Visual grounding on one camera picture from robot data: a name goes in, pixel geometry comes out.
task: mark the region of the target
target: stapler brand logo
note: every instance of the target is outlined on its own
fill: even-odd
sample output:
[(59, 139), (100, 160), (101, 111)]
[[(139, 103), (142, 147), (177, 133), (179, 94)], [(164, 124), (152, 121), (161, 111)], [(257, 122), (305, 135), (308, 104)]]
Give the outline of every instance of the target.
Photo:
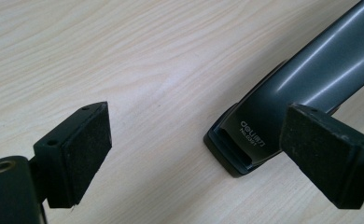
[(255, 131), (248, 126), (248, 123), (241, 121), (241, 127), (242, 128), (240, 129), (240, 132), (243, 134), (246, 140), (249, 141), (249, 143), (260, 147), (264, 147), (264, 145), (266, 145), (264, 141), (261, 140), (261, 138), (255, 133)]

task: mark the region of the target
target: light wood surface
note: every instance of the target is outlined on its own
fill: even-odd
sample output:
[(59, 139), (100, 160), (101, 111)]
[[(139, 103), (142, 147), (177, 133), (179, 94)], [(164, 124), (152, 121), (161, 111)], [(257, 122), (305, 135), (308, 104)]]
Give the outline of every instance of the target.
[[(357, 0), (0, 1), (0, 158), (109, 102), (113, 148), (49, 223), (364, 223), (285, 155), (232, 178), (216, 119)], [(335, 114), (364, 133), (364, 88)]]

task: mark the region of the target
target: stapler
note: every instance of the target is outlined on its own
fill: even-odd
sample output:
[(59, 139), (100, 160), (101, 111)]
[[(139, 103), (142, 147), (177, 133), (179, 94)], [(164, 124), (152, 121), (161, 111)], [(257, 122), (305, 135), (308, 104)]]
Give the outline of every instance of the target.
[(232, 176), (247, 175), (281, 152), (287, 106), (329, 115), (364, 86), (364, 1), (278, 65), (210, 128), (204, 142)]

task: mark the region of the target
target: desk surface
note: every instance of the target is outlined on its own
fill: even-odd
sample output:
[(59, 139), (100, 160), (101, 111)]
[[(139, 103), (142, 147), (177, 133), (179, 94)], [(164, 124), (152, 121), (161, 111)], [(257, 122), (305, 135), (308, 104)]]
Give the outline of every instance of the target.
[[(285, 155), (234, 179), (203, 144), (259, 80), (357, 0), (0, 1), (0, 158), (109, 102), (113, 148), (49, 223), (364, 223)], [(335, 114), (364, 133), (364, 88)]]

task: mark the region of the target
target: screw hole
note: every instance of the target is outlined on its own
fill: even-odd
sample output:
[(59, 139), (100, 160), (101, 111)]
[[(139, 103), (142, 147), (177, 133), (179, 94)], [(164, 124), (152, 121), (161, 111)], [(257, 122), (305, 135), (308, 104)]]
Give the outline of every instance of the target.
[(0, 173), (8, 171), (16, 165), (15, 161), (0, 161)]
[(48, 141), (48, 146), (55, 146), (55, 145), (57, 145), (57, 140), (49, 140)]

